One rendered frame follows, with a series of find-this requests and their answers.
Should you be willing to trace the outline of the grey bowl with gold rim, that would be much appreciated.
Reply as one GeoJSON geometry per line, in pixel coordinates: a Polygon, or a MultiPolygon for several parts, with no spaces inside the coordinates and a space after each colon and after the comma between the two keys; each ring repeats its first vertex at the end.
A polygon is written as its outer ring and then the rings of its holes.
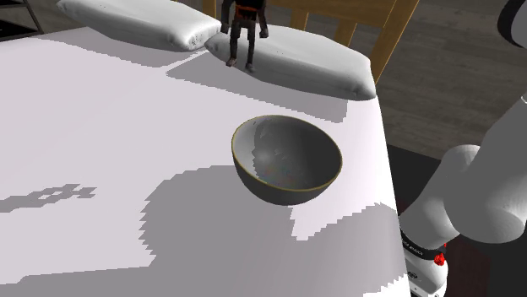
{"type": "Polygon", "coordinates": [[[322,129],[292,116],[257,116],[231,138],[231,155],[243,185],[280,206],[313,200],[343,167],[337,143],[322,129]]]}

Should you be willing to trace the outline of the bed with wooden headboard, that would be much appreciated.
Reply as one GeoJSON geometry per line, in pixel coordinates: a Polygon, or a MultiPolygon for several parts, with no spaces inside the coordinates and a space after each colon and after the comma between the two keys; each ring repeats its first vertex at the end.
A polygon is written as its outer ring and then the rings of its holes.
{"type": "Polygon", "coordinates": [[[378,98],[345,100],[91,28],[0,42],[0,297],[410,297],[378,98]],[[265,202],[231,138],[257,116],[324,130],[343,167],[265,202]]]}

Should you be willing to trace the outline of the white pillow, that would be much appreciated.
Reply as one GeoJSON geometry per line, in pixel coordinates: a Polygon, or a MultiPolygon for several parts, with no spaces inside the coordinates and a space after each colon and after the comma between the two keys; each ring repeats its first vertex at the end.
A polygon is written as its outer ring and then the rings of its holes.
{"type": "Polygon", "coordinates": [[[345,100],[377,97],[368,57],[323,35],[270,25],[257,38],[250,76],[302,92],[345,100]]]}
{"type": "Polygon", "coordinates": [[[59,0],[69,18],[113,40],[190,52],[220,32],[220,21],[172,0],[59,0]]]}

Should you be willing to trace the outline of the dark metal frame furniture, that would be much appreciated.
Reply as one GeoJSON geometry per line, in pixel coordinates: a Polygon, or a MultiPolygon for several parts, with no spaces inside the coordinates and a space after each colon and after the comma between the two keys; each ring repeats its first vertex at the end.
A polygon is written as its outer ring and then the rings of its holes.
{"type": "Polygon", "coordinates": [[[0,42],[43,34],[29,0],[0,0],[0,42]]]}

